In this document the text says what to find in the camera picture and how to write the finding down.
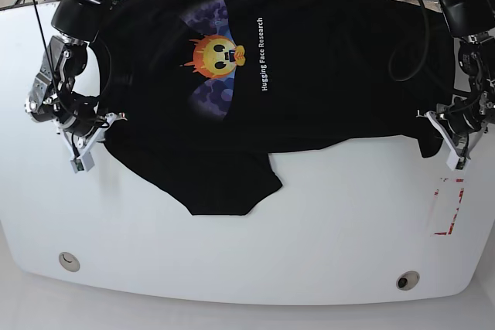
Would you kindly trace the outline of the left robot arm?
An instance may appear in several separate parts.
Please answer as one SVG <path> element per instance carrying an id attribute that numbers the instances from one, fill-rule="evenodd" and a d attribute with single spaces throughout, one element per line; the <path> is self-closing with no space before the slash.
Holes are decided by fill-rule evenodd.
<path id="1" fill-rule="evenodd" d="M 468 92 L 451 89 L 451 105 L 423 113 L 449 147 L 446 164 L 463 170 L 470 152 L 494 122 L 494 0 L 438 0 L 452 37 L 459 39 L 458 63 Z"/>

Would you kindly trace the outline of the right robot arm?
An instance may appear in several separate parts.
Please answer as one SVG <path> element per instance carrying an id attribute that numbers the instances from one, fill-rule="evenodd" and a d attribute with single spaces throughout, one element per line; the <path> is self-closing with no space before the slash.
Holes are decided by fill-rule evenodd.
<path id="1" fill-rule="evenodd" d="M 24 108 L 35 122 L 51 121 L 71 151 L 75 172 L 89 171 L 92 147 L 124 114 L 98 112 L 99 96 L 74 91 L 87 66 L 87 48 L 117 0 L 61 0 L 52 18 L 57 34 L 43 41 L 44 54 Z"/>

